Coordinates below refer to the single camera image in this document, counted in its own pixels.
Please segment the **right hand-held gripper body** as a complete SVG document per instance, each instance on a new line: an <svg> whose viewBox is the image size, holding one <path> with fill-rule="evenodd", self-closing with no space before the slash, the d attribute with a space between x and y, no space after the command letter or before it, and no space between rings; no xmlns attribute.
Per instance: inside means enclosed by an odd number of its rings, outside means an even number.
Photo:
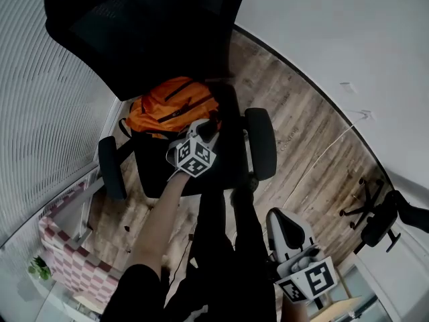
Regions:
<svg viewBox="0 0 429 322"><path fill-rule="evenodd" d="M292 303L312 301L337 284L332 258L324 255L312 236L295 249L274 237L273 256L274 283Z"/></svg>

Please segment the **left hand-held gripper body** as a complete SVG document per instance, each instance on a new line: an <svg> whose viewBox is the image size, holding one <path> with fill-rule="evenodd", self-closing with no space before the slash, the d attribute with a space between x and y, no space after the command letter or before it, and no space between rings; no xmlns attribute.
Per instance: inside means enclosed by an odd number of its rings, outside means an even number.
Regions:
<svg viewBox="0 0 429 322"><path fill-rule="evenodd" d="M166 160L175 168L174 174L182 171L196 178L212 167L217 156L212 149L200 137L185 137L168 146Z"/></svg>

